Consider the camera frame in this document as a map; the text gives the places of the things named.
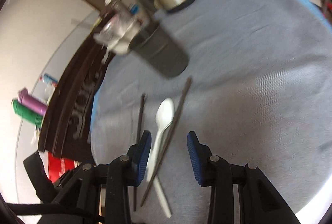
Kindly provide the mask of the white plastic spoon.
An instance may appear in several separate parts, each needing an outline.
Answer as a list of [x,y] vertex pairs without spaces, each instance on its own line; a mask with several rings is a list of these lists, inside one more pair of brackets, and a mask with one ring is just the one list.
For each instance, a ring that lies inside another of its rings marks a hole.
[[[156,167],[156,161],[161,151],[162,143],[164,141],[164,132],[173,121],[174,114],[175,111],[173,100],[170,98],[164,99],[163,102],[160,104],[155,116],[155,121],[157,124],[157,134],[152,149],[150,150],[150,155],[148,159],[148,171],[146,175],[147,182],[150,182],[152,178],[153,171]],[[165,216],[167,218],[170,218],[172,216],[171,209],[169,207],[167,198],[163,192],[161,183],[157,176],[153,180],[153,186],[155,188],[157,198]]]

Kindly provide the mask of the dark chopstick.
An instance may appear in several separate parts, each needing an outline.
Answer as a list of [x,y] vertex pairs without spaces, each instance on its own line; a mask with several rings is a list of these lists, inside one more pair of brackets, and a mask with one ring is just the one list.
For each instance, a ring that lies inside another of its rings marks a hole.
[[149,182],[148,184],[148,187],[144,193],[144,196],[141,200],[141,203],[140,203],[140,207],[143,207],[144,204],[145,204],[145,201],[146,199],[148,198],[149,196],[149,192],[153,186],[153,181],[155,179],[155,177],[157,176],[158,172],[159,172],[159,169],[163,163],[163,160],[164,160],[164,157],[165,157],[165,154],[167,152],[167,149],[171,143],[171,140],[173,138],[173,135],[174,135],[174,132],[177,128],[177,124],[179,122],[179,119],[181,117],[181,114],[182,114],[182,110],[183,110],[183,106],[184,106],[184,103],[185,103],[185,99],[186,99],[186,96],[188,94],[188,91],[191,87],[191,84],[192,84],[192,77],[189,76],[187,78],[187,81],[185,83],[185,86],[183,88],[183,91],[182,91],[182,95],[181,95],[181,98],[180,98],[180,101],[179,101],[179,104],[178,104],[178,107],[175,111],[175,115],[174,115],[174,118],[173,118],[173,121],[171,122],[170,126],[170,130],[169,130],[169,134],[167,135],[166,139],[165,139],[165,143],[163,144],[163,147],[161,148],[161,153],[158,155],[158,158],[157,158],[157,163],[156,163],[156,167],[154,169],[154,172],[151,176],[151,181]]
[[[136,135],[136,143],[140,142],[141,139],[141,128],[142,128],[142,121],[144,115],[144,105],[145,105],[145,97],[146,94],[141,95],[140,101],[140,110],[138,115],[138,124],[137,124],[137,135]],[[135,212],[137,209],[137,188],[133,188],[133,211]]]

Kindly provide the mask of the clear plastic bag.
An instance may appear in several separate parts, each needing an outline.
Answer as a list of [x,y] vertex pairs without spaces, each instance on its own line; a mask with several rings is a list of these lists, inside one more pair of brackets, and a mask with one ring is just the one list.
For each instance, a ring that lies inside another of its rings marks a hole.
[[142,26],[135,17],[117,13],[106,23],[99,33],[94,35],[94,38],[105,45],[116,44],[119,41],[130,43],[141,29]]

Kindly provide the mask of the grey table cloth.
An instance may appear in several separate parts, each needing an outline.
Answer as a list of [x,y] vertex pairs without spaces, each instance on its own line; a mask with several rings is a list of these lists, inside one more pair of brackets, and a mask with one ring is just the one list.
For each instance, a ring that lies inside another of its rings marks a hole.
[[229,163],[256,163],[301,223],[318,223],[331,204],[331,32],[296,0],[196,0],[155,14],[189,55],[185,71],[162,77],[135,53],[109,64],[93,108],[93,158],[110,163],[142,128],[157,132],[156,111],[192,85],[159,171],[172,216],[154,191],[135,223],[206,223],[210,190],[195,180],[186,136]]

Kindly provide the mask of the clear bottle red cap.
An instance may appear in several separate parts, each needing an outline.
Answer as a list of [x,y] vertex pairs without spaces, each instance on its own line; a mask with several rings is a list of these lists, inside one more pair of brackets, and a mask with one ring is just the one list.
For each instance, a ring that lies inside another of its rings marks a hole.
[[46,84],[45,94],[51,96],[54,93],[54,90],[58,84],[58,80],[47,73],[41,75],[39,77],[39,80]]

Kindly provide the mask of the white plastic basin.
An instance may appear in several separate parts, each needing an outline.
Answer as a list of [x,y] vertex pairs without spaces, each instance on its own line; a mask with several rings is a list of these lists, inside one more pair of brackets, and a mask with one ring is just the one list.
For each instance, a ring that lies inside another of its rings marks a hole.
[[125,34],[117,33],[113,30],[103,30],[93,35],[94,40],[106,47],[107,51],[117,55],[125,55],[129,52],[129,45],[135,34],[126,32]]

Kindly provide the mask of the red paper bag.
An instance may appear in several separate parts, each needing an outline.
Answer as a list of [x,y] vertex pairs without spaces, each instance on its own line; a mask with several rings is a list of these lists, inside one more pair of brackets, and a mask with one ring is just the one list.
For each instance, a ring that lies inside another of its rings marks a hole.
[[66,159],[56,158],[51,153],[48,153],[48,178],[54,183],[66,171],[71,170],[79,165],[79,162]]

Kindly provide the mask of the green thermos flask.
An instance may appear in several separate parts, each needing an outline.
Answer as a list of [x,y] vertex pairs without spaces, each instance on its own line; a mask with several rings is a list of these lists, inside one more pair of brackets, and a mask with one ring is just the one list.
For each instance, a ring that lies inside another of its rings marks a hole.
[[11,104],[16,115],[18,115],[25,121],[30,122],[36,127],[42,126],[43,117],[41,115],[37,114],[35,111],[32,111],[28,107],[19,103],[17,98],[13,99],[11,101]]

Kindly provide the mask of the purple thermos bottle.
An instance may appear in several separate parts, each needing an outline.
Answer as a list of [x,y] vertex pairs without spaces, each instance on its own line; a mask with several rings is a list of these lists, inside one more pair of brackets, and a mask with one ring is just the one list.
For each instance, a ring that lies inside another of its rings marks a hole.
[[31,95],[26,88],[19,90],[17,94],[19,103],[43,117],[46,115],[48,106]]

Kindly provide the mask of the dark grey utensil holder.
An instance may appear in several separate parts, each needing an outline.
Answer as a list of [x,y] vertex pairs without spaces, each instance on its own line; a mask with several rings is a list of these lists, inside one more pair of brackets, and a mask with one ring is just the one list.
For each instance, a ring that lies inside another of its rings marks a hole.
[[129,49],[166,78],[180,75],[189,57],[159,22],[151,22],[131,40]]

